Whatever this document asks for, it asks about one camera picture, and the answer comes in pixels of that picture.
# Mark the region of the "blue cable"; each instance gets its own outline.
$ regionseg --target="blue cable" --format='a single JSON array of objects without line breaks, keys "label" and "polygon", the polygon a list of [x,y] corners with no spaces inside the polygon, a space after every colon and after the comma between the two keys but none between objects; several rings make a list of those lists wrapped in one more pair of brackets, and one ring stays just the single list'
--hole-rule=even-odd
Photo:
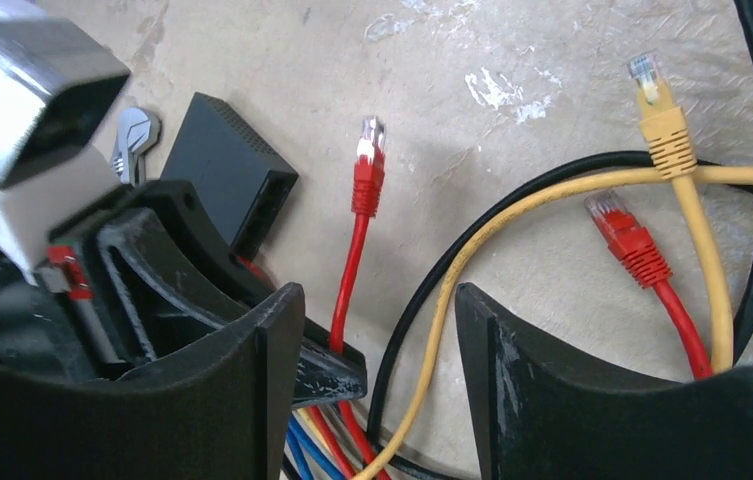
[{"label": "blue cable", "polygon": [[314,444],[314,440],[305,433],[305,430],[302,429],[302,425],[297,422],[293,415],[288,422],[288,430],[293,431],[294,437],[296,437],[297,441],[299,441],[300,445],[305,449],[305,452],[314,459],[317,465],[326,472],[327,475],[329,475],[329,478],[332,480],[345,480],[341,471],[332,465],[332,462],[326,458],[326,455],[323,454],[322,450],[317,448],[317,445]]},{"label": "blue cable", "polygon": [[303,480],[314,480],[314,475],[311,474],[311,469],[308,468],[308,462],[305,460],[305,455],[302,454],[302,447],[300,447],[294,434],[291,423],[294,422],[294,417],[291,416],[291,421],[288,423],[288,433],[285,434],[285,439],[288,441],[288,448],[291,449],[291,454],[294,456],[294,462],[297,464],[297,470],[299,470],[300,476]]}]

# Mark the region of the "black box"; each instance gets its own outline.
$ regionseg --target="black box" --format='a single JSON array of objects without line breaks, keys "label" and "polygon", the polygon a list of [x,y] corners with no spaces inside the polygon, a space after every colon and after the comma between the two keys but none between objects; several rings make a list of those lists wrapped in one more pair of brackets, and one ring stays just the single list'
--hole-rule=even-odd
[{"label": "black box", "polygon": [[299,175],[226,102],[195,93],[162,180],[189,180],[231,253],[252,260]]}]

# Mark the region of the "table surface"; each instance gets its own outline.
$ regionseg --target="table surface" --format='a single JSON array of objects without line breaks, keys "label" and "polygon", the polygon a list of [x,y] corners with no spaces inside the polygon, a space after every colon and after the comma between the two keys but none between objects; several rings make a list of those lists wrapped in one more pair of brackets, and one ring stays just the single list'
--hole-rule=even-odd
[{"label": "table surface", "polygon": [[[299,183],[259,263],[278,282],[303,284],[308,314],[323,325],[352,231],[360,121],[376,113],[387,123],[382,204],[347,322],[349,342],[367,355],[371,385],[414,288],[479,214],[566,161],[644,149],[624,67],[632,56],[660,56],[701,157],[753,165],[753,71],[729,0],[38,3],[75,21],[131,68],[117,107],[160,113],[153,176],[195,91],[228,101],[293,165]],[[96,139],[106,155],[114,128],[112,115]],[[720,186],[701,192],[737,304],[752,257],[753,197]],[[620,193],[664,248],[674,285],[708,339],[702,276],[672,192],[658,185]],[[608,254],[581,199],[514,223],[462,279],[593,355],[690,378],[660,303]],[[432,309],[430,299],[406,342],[386,431],[411,398]],[[753,363],[753,341],[744,362]],[[478,476],[452,313],[406,452]]]}]

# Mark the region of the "metal tool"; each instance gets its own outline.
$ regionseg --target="metal tool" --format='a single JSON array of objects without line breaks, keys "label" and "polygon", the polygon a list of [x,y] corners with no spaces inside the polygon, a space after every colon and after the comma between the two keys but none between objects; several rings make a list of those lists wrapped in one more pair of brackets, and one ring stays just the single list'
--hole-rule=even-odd
[{"label": "metal tool", "polygon": [[160,132],[161,120],[148,110],[129,107],[120,113],[111,168],[121,183],[139,185],[146,181],[144,155],[158,143]]}]

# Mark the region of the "concrete floor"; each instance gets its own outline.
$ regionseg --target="concrete floor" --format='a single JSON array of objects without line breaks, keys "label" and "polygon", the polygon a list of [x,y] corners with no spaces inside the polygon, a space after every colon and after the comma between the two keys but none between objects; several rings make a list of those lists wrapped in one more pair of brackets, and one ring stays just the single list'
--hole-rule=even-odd
[{"label": "concrete floor", "polygon": [[[730,0],[38,3],[131,67],[119,106],[155,109],[165,125],[151,173],[163,168],[194,91],[226,99],[299,171],[261,263],[279,282],[302,283],[309,315],[324,325],[352,230],[359,122],[369,113],[385,120],[386,186],[348,321],[371,381],[411,292],[477,215],[565,161],[643,149],[624,68],[633,55],[658,52],[701,156],[753,164],[753,73]],[[106,154],[113,128],[112,119],[97,139]],[[623,195],[665,247],[674,282],[707,334],[702,277],[669,188]],[[737,302],[752,254],[753,198],[723,187],[703,195]],[[578,199],[498,235],[463,279],[598,357],[661,377],[690,376],[658,301],[606,252]],[[388,431],[411,397],[431,311],[432,302],[406,343]],[[753,363],[753,342],[748,352]],[[452,321],[407,445],[428,465],[478,476]]]}]

